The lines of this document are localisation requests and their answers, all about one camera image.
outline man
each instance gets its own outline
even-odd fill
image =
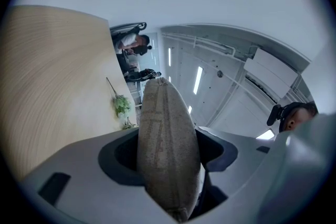
[[[125,77],[126,82],[142,82],[149,79],[155,79],[161,76],[161,72],[155,72],[153,69],[145,69],[140,72],[131,72]]]
[[[117,54],[121,54],[122,50],[135,48],[137,46],[147,46],[150,40],[146,35],[137,35],[135,33],[124,36],[121,40],[116,42],[114,49]]]
[[[279,133],[291,131],[297,128],[301,123],[311,120],[318,113],[314,102],[293,102],[289,105],[285,105],[283,108],[277,104],[273,106],[267,120],[267,125],[271,126],[275,120],[280,120]]]
[[[131,54],[143,56],[147,53],[148,50],[151,50],[152,46],[137,46],[133,49],[128,49]]]

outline white shirt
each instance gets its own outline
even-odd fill
[[[135,42],[136,37],[137,37],[137,35],[133,33],[133,34],[126,35],[121,40],[119,40],[114,46],[114,48],[116,50],[116,53],[117,54],[122,53],[121,49],[119,49],[120,42],[122,42],[124,44],[124,46],[131,45],[132,43]]]

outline ceiling light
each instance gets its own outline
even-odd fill
[[[202,71],[203,71],[203,68],[202,68],[202,67],[198,67],[197,76],[196,76],[196,81],[195,81],[195,87],[194,87],[194,93],[195,93],[195,94],[197,94],[197,90],[198,90],[199,82],[201,81]]]
[[[262,135],[258,136],[257,139],[269,140],[272,137],[274,137],[274,132],[271,129],[269,129],[267,132],[265,132]]]
[[[169,66],[171,66],[170,65],[170,48],[168,49],[168,63],[169,63]]]

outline wooden table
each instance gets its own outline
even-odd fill
[[[8,11],[1,37],[1,150],[18,180],[70,143],[121,129],[106,77],[134,101],[106,20],[17,6]],[[130,120],[136,123],[134,109]]]

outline burlap sack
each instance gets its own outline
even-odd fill
[[[164,78],[147,82],[138,139],[137,170],[151,197],[177,221],[191,215],[199,190],[200,157],[187,107]]]

